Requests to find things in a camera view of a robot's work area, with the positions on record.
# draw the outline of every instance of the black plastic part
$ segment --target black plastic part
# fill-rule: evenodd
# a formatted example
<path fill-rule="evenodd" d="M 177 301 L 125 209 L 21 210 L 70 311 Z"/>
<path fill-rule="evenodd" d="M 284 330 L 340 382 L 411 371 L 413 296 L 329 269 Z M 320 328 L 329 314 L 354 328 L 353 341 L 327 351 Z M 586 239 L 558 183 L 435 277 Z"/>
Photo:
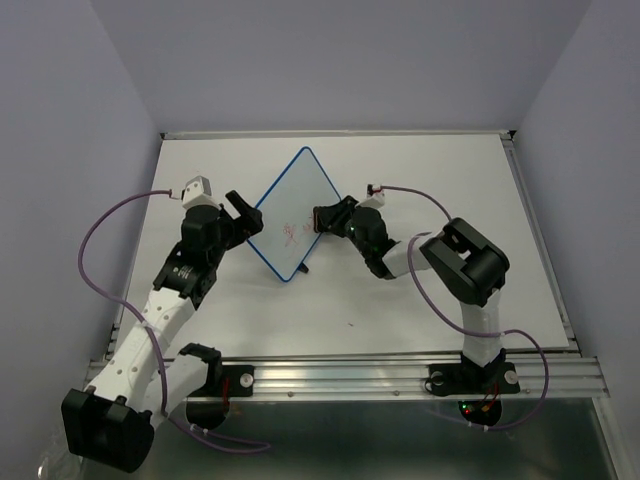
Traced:
<path fill-rule="evenodd" d="M 231 397 L 253 396 L 253 385 L 243 387 L 240 377 L 249 374 L 253 377 L 255 368 L 252 365 L 227 365 L 222 368 L 222 375 L 217 382 L 209 382 L 191 394 L 192 397 L 214 397 L 219 402 L 188 402 L 186 406 L 187 420 L 202 428 L 210 430 L 219 427 L 228 413 L 228 400 Z M 226 396 L 225 384 L 228 380 Z"/>
<path fill-rule="evenodd" d="M 243 387 L 240 384 L 240 377 L 245 373 L 248 373 L 253 377 L 255 367 L 253 365 L 224 365 L 222 367 L 222 375 L 217 382 L 209 382 L 193 392 L 192 397 L 219 397 L 223 398 L 224 384 L 226 379 L 229 379 L 229 389 L 227 391 L 227 397 L 252 397 L 253 385 L 249 387 Z"/>
<path fill-rule="evenodd" d="M 188 402 L 185 415 L 189 423 L 213 430 L 222 425 L 228 410 L 222 399 L 219 402 Z"/>
<path fill-rule="evenodd" d="M 396 241 L 389 238 L 379 211 L 369 207 L 356 208 L 346 224 L 346 236 L 358 249 L 371 273 L 385 280 L 394 278 L 383 258 Z"/>
<path fill-rule="evenodd" d="M 461 218 L 447 223 L 420 251 L 449 291 L 469 305 L 486 305 L 493 291 L 504 286 L 510 266 L 502 250 Z"/>
<path fill-rule="evenodd" d="M 371 185 L 367 186 L 367 191 L 370 195 L 374 193 Z M 347 196 L 335 205 L 315 207 L 314 231 L 348 238 L 363 256 L 371 273 L 390 280 L 393 276 L 382 259 L 396 242 L 389 238 L 380 212 L 369 207 L 356 207 L 357 204 L 356 199 Z"/>
<path fill-rule="evenodd" d="M 69 451 L 127 473 L 138 469 L 151 449 L 150 418 L 150 412 L 79 390 L 70 390 L 62 402 Z"/>
<path fill-rule="evenodd" d="M 180 355 L 192 355 L 209 365 L 207 370 L 206 385 L 217 385 L 222 378 L 222 354 L 215 348 L 205 347 L 198 343 L 190 343 L 183 347 Z"/>
<path fill-rule="evenodd" d="M 437 397 L 484 395 L 497 383 L 501 395 L 519 393 L 520 384 L 507 383 L 504 378 L 505 373 L 515 372 L 516 367 L 513 363 L 505 362 L 502 355 L 484 368 L 465 359 L 464 356 L 461 363 L 429 365 L 430 377 L 425 382 L 427 390 Z"/>
<path fill-rule="evenodd" d="M 189 298 L 196 310 L 217 280 L 222 257 L 252 235 L 262 231 L 262 213 L 245 202 L 235 190 L 227 199 L 240 214 L 237 218 L 221 207 L 197 205 L 187 210 L 180 229 L 181 240 L 173 247 L 153 281 L 156 290 L 169 288 Z"/>
<path fill-rule="evenodd" d="M 250 237 L 260 233 L 264 228 L 264 224 L 262 222 L 262 212 L 245 202 L 238 192 L 231 190 L 225 197 L 239 214 L 237 218 L 233 219 L 233 236 L 227 245 L 227 250 L 231 250 L 244 243 Z"/>
<path fill-rule="evenodd" d="M 358 201 L 347 195 L 335 205 L 313 208 L 313 230 L 316 233 L 332 233 L 346 236 L 346 225 L 356 209 Z"/>
<path fill-rule="evenodd" d="M 500 421 L 500 417 L 502 417 L 502 402 L 500 400 L 496 400 L 486 412 L 482 410 L 483 405 L 474 405 L 475 403 L 478 402 L 474 400 L 458 402 L 458 408 L 465 420 L 488 427 L 493 427 Z"/>

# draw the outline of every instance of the screw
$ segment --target screw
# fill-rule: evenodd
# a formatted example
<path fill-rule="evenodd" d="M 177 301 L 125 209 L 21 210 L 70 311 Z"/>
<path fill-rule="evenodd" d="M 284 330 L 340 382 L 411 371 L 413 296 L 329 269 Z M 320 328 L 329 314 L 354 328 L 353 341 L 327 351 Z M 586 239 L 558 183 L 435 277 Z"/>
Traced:
<path fill-rule="evenodd" d="M 250 373 L 243 373 L 240 376 L 240 385 L 242 385 L 244 388 L 249 388 L 251 385 L 253 385 L 253 376 Z"/>
<path fill-rule="evenodd" d="M 436 387 L 441 387 L 444 384 L 444 375 L 442 372 L 433 372 L 431 374 L 431 383 L 433 383 Z"/>
<path fill-rule="evenodd" d="M 504 373 L 504 379 L 509 385 L 515 385 L 516 383 L 518 383 L 518 374 L 513 370 L 507 370 Z"/>

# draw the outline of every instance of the whiteboard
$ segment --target whiteboard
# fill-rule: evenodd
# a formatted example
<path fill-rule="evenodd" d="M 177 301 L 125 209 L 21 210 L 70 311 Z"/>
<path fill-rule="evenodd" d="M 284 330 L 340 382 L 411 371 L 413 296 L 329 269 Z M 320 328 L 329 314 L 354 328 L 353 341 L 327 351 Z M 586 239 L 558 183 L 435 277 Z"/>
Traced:
<path fill-rule="evenodd" d="M 429 192 L 466 219 L 511 262 L 500 303 L 502 328 L 524 329 L 544 348 L 568 345 L 498 135 L 170 140 L 163 142 L 153 188 L 180 188 L 204 175 L 216 197 L 236 189 L 255 205 L 304 145 L 342 195 L 363 198 L 368 183 L 408 186 Z M 401 192 L 387 192 L 381 213 L 396 240 L 438 231 L 446 222 L 428 201 Z M 135 305 L 144 305 L 180 238 L 183 216 L 178 202 L 150 199 L 128 291 Z M 228 252 L 216 284 L 168 355 L 189 342 L 216 347 L 227 357 L 462 349 L 462 336 L 433 314 L 411 278 L 375 278 L 345 239 L 323 235 L 305 264 L 309 274 L 283 283 L 249 245 Z M 419 276 L 438 306 L 460 322 L 459 304 L 437 276 Z M 118 343 L 133 322 L 123 316 Z M 530 348 L 515 335 L 505 345 Z"/>
<path fill-rule="evenodd" d="M 303 147 L 256 204 L 264 228 L 249 245 L 288 282 L 320 238 L 313 230 L 313 207 L 339 201 L 340 194 L 313 151 Z"/>

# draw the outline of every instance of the red marker scribble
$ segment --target red marker scribble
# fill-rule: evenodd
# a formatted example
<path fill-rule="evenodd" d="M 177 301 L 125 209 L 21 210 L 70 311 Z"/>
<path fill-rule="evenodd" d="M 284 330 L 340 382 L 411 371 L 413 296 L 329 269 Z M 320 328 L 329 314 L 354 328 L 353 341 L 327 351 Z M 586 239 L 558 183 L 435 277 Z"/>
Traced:
<path fill-rule="evenodd" d="M 313 231 L 313 217 L 309 217 L 309 221 L 302 227 L 304 233 Z"/>
<path fill-rule="evenodd" d="M 282 233 L 284 233 L 287 236 L 287 242 L 285 243 L 285 247 L 288 247 L 289 245 L 291 245 L 291 243 L 295 243 L 296 245 L 298 244 L 298 242 L 296 241 L 295 234 L 296 234 L 296 226 L 291 226 L 288 223 L 285 223 L 284 228 L 282 229 Z"/>

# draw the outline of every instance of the light gray wall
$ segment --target light gray wall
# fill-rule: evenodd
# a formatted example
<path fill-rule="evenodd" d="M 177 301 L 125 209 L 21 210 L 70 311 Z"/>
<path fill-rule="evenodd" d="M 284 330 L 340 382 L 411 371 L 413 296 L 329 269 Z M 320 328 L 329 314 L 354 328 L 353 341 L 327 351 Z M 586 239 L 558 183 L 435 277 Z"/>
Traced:
<path fill-rule="evenodd" d="M 86 0 L 2 2 L 0 71 L 0 477 L 26 479 L 113 320 L 75 270 L 80 240 L 150 186 L 159 138 Z M 114 291 L 143 207 L 89 248 L 91 274 Z"/>
<path fill-rule="evenodd" d="M 516 135 L 580 345 L 640 472 L 640 3 L 595 0 Z"/>
<path fill-rule="evenodd" d="M 515 128 L 588 0 L 92 0 L 162 131 Z"/>

